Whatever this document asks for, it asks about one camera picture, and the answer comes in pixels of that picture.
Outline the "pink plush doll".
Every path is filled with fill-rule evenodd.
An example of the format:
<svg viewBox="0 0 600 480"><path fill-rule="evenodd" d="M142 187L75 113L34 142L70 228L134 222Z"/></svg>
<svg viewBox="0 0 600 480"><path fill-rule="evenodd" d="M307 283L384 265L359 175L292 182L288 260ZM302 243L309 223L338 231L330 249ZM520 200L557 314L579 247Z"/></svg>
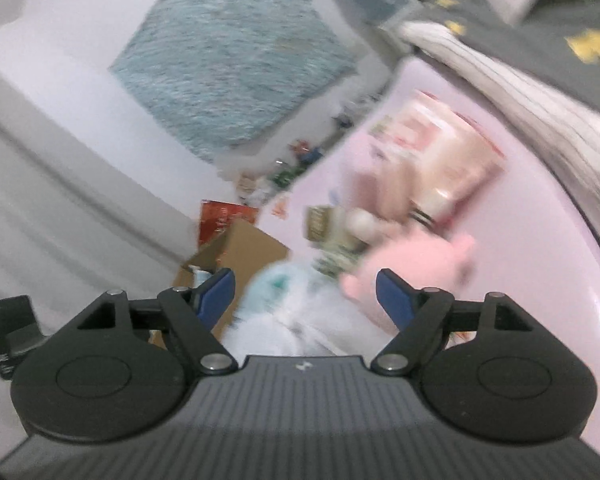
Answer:
<svg viewBox="0 0 600 480"><path fill-rule="evenodd" d="M407 226L382 220L361 208L347 213L344 227L368 248L351 271L340 274L340 289L390 335L396 333L396 326L376 299L376 278L381 270L391 270L416 289L437 287L455 292L472 268L476 241L467 233L446 240L418 223Z"/></svg>

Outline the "pink wet wipes pack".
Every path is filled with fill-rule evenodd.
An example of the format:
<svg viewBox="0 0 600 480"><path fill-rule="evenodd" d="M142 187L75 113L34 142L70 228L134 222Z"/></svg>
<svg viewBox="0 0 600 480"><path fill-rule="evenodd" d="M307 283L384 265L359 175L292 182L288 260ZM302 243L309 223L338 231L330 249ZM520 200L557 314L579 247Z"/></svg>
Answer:
<svg viewBox="0 0 600 480"><path fill-rule="evenodd" d="M503 152L470 119L416 91L370 130L377 210L389 221L448 220L456 206L505 166Z"/></svg>

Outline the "brown cardboard box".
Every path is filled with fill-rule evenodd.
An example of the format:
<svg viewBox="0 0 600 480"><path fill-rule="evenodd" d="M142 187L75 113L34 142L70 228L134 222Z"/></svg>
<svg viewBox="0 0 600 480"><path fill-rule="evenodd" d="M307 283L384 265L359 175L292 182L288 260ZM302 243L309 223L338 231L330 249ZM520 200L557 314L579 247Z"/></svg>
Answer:
<svg viewBox="0 0 600 480"><path fill-rule="evenodd" d="M191 266L209 272L222 268L229 268L234 272L236 278L234 300L211 331L216 338L220 339L233 322L238 302L249 281L266 266L285 260L287 256L288 248L281 242L245 220L236 220L227 230L202 246L193 257L180 266L172 285L192 287L194 274Z"/></svg>

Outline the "white plastic waste bag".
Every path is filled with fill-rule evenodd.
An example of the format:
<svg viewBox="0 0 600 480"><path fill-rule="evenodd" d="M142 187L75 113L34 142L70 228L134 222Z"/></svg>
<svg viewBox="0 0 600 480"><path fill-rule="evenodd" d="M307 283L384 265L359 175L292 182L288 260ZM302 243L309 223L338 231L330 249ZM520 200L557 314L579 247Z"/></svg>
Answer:
<svg viewBox="0 0 600 480"><path fill-rule="evenodd" d="M238 362L248 356L362 356L368 362L396 336L340 292L333 278L288 260L266 266L248 283L223 330Z"/></svg>

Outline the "red snack bag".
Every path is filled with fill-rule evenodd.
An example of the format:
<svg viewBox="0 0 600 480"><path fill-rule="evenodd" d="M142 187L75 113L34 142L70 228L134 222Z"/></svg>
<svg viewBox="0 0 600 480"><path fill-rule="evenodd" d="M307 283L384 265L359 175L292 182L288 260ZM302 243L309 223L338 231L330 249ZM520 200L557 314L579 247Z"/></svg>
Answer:
<svg viewBox="0 0 600 480"><path fill-rule="evenodd" d="M223 233L235 220L255 224L259 209L242 204L204 200L200 207L198 223L198 246L204 246Z"/></svg>

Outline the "gold tea box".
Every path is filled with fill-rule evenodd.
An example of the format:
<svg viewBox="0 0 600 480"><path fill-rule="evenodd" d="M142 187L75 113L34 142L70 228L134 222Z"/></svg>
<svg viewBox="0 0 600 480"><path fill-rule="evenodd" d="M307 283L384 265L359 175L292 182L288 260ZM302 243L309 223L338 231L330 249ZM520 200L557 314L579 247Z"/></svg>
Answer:
<svg viewBox="0 0 600 480"><path fill-rule="evenodd" d="M340 206L306 208L306 239L318 250L313 266L330 278L353 271L366 249L366 245L348 231L347 214Z"/></svg>

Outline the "grey curtain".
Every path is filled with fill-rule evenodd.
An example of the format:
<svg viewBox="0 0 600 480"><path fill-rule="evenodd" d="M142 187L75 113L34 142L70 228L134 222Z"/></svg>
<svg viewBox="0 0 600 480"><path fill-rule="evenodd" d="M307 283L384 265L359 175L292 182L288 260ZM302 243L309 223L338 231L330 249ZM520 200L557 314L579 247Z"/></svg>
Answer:
<svg viewBox="0 0 600 480"><path fill-rule="evenodd" d="M52 332L107 289L154 296L194 250L190 220L0 76L0 299Z"/></svg>

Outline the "white striped blanket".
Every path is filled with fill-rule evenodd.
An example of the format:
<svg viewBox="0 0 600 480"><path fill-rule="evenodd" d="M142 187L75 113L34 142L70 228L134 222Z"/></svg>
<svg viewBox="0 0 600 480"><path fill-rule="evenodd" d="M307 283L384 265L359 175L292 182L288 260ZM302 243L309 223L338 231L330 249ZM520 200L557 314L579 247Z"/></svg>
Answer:
<svg viewBox="0 0 600 480"><path fill-rule="evenodd" d="M434 22L405 21L401 40L481 92L554 171L600 236L600 113L457 38Z"/></svg>

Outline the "dark grey star quilt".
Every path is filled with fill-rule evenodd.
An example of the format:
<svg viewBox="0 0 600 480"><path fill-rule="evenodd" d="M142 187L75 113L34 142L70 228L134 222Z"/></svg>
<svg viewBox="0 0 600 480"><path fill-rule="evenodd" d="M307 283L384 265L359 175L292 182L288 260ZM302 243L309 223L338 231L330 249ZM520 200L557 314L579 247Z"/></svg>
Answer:
<svg viewBox="0 0 600 480"><path fill-rule="evenodd" d="M517 25L503 22L486 0L430 6L422 18L460 23L469 47L600 112L600 0L540 0Z"/></svg>

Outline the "floral blue wall cloth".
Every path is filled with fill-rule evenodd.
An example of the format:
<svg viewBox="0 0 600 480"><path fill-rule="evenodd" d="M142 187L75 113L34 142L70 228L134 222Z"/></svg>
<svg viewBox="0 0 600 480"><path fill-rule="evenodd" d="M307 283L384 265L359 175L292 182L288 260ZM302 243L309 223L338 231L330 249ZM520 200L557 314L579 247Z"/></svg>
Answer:
<svg viewBox="0 0 600 480"><path fill-rule="evenodd" d="M313 1L157 0L111 73L211 162L354 70Z"/></svg>

